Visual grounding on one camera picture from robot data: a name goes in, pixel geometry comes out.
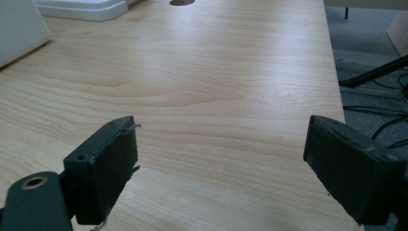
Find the wooden table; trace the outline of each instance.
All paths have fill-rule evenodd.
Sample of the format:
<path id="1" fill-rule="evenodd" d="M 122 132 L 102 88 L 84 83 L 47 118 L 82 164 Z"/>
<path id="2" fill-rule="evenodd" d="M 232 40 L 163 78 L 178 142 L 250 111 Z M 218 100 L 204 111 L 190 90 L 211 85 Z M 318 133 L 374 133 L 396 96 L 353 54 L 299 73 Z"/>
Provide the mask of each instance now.
<path id="1" fill-rule="evenodd" d="M 148 0 L 46 23 L 52 41 L 0 72 L 1 206 L 134 115 L 141 169 L 105 230 L 361 229 L 302 160 L 310 115 L 344 119 L 321 0 Z"/>

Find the white container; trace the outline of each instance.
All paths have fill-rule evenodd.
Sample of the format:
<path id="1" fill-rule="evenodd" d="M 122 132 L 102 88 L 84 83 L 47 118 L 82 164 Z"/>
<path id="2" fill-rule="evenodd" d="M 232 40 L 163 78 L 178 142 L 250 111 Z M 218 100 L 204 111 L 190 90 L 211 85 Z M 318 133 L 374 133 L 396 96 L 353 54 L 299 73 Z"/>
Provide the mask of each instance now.
<path id="1" fill-rule="evenodd" d="M 106 21 L 128 12 L 132 0 L 35 0 L 43 16 Z"/>
<path id="2" fill-rule="evenodd" d="M 50 40 L 32 0 L 0 0 L 0 67 Z"/>

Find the table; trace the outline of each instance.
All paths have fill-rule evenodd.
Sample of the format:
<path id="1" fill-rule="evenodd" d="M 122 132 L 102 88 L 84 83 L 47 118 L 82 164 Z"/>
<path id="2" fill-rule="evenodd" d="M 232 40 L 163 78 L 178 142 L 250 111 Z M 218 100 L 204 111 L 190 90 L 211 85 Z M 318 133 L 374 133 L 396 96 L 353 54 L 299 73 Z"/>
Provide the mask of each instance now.
<path id="1" fill-rule="evenodd" d="M 105 230 L 362 230 L 302 160 L 310 115 L 344 120 L 322 1 L 148 0 L 46 23 L 52 41 L 0 72 L 0 205 L 134 115 L 141 169 Z"/>

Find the wood grain surface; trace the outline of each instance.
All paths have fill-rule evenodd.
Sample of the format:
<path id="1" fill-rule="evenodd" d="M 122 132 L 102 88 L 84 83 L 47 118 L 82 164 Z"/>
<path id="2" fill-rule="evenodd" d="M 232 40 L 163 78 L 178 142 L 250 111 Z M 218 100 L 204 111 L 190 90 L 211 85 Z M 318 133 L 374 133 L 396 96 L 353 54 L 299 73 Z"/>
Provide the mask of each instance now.
<path id="1" fill-rule="evenodd" d="M 52 41 L 0 70 L 0 206 L 133 115 L 141 169 L 105 230 L 362 229 L 302 160 L 310 115 L 344 120 L 321 0 L 147 0 L 46 23 Z"/>

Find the gray carpet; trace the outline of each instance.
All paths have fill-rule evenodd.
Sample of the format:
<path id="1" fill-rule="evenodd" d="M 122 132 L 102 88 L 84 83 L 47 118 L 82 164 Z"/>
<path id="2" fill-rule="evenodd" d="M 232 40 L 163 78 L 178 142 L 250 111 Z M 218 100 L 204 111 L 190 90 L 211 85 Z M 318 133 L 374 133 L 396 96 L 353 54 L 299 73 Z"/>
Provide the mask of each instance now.
<path id="1" fill-rule="evenodd" d="M 349 79 L 377 66 L 399 58 L 393 44 L 387 36 L 387 28 L 396 11 L 350 9 L 349 19 L 344 20 L 344 8 L 326 8 L 330 38 L 335 56 L 339 80 Z M 393 74 L 378 79 L 380 84 L 400 88 L 398 76 L 407 73 L 399 70 Z M 402 80 L 408 82 L 408 76 Z M 364 90 L 384 90 L 373 82 L 364 84 Z M 408 105 L 403 98 L 374 96 L 350 91 L 341 91 L 344 106 L 372 106 L 377 108 L 398 110 L 408 113 Z M 373 115 L 362 112 L 344 111 L 345 123 L 362 134 L 371 137 L 384 123 L 397 116 Z M 376 141 L 389 146 L 396 141 L 408 138 L 408 120 L 403 120 L 384 129 Z M 408 159 L 408 146 L 393 149 L 398 155 Z M 390 215 L 384 226 L 366 225 L 366 231 L 395 230 L 396 218 Z"/>

